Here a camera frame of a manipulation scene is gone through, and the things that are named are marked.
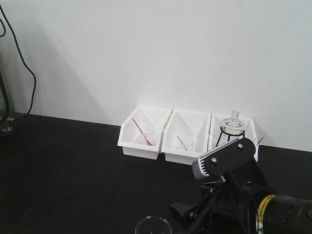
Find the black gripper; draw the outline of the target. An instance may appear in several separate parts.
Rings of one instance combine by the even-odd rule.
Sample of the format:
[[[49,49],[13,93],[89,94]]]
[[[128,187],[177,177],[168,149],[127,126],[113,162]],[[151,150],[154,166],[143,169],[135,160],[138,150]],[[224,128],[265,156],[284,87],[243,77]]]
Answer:
[[[255,160],[203,184],[200,191],[202,199],[194,206],[178,202],[169,206],[185,234],[259,233],[258,209],[268,195],[268,181]]]

